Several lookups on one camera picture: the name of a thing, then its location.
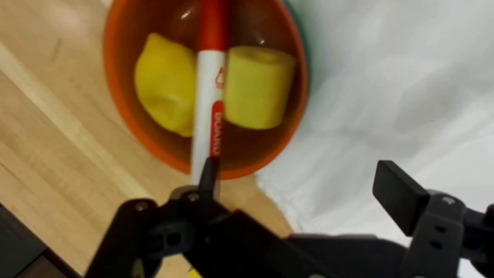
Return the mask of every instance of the screw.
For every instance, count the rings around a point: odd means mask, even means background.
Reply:
[[[136,205],[136,211],[138,211],[138,212],[144,212],[146,209],[149,209],[149,205],[147,205],[147,203],[138,203],[138,205]]]
[[[450,197],[444,197],[442,200],[444,200],[444,203],[447,203],[447,205],[450,205],[450,206],[458,205],[458,201],[455,201],[455,200],[453,200],[453,198],[450,198]]]
[[[197,201],[200,201],[200,195],[198,194],[191,194],[189,197],[187,197],[187,200],[189,201],[192,201],[192,203],[197,203]]]

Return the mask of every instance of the black robotic claw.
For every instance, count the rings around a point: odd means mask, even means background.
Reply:
[[[215,201],[218,161],[198,188],[177,191],[158,208],[126,203],[87,277],[153,277],[161,260],[183,254],[206,278],[456,278],[461,259],[494,277],[494,206],[470,211],[461,200],[421,188],[393,161],[380,161],[374,197],[405,235],[407,249],[376,237],[279,239],[243,212]]]

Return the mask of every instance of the red marker cap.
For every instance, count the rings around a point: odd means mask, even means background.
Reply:
[[[200,52],[228,50],[228,10],[231,0],[200,2]]]

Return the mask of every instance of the orange bowl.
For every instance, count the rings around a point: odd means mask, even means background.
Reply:
[[[299,69],[285,123],[252,132],[224,123],[221,178],[255,174],[274,161],[292,140],[306,109],[308,62],[296,22],[282,0],[231,0],[229,47],[254,45],[286,52]],[[160,127],[138,101],[135,67],[150,33],[160,33],[198,52],[200,0],[115,0],[104,38],[104,62],[113,101],[141,144],[167,166],[191,174],[192,140]]]

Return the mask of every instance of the red stripe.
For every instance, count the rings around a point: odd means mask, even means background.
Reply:
[[[201,52],[226,52],[228,50],[228,5],[231,0],[201,0]]]
[[[223,103],[218,101],[212,107],[212,144],[211,144],[211,157],[221,157],[221,127],[223,127]]]

